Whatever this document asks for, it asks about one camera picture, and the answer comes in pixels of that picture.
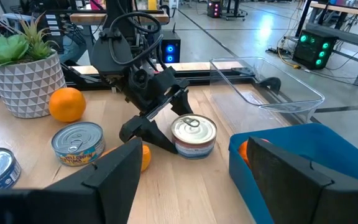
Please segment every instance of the white geometric pot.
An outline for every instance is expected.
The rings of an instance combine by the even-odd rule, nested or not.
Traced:
[[[49,98],[66,87],[57,53],[44,60],[0,66],[0,97],[18,118],[38,118],[49,113]]]

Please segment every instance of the blue bin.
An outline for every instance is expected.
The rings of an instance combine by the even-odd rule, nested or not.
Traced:
[[[229,173],[257,223],[273,220],[251,170],[238,153],[240,145],[250,136],[267,139],[289,152],[358,179],[358,149],[322,124],[235,134],[230,138]]]

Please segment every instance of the electronic device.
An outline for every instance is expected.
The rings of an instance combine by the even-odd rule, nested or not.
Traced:
[[[255,137],[247,157],[274,223],[358,223],[357,179]]]
[[[45,189],[0,189],[0,223],[125,224],[142,152],[135,138]]]
[[[175,26],[172,31],[163,30],[164,35],[161,41],[162,60],[165,63],[178,63],[180,61],[180,37],[175,32]]]
[[[211,18],[220,18],[222,12],[220,0],[209,0],[206,12],[207,16]]]
[[[302,30],[292,60],[308,69],[322,69],[331,56],[337,37],[318,30]]]
[[[107,0],[107,18],[103,31],[99,33],[90,61],[97,69],[102,82],[116,87],[140,111],[122,125],[119,137],[123,142],[133,136],[141,137],[169,152],[177,154],[175,145],[159,129],[153,117],[168,104],[177,115],[193,113],[187,93],[188,80],[178,81],[176,71],[167,67],[161,59],[160,34],[153,43],[148,43],[144,33],[161,31],[159,21],[144,12],[133,12],[132,1]],[[142,27],[133,17],[145,17],[155,24],[155,29]],[[163,71],[159,72],[150,59],[156,53]]]

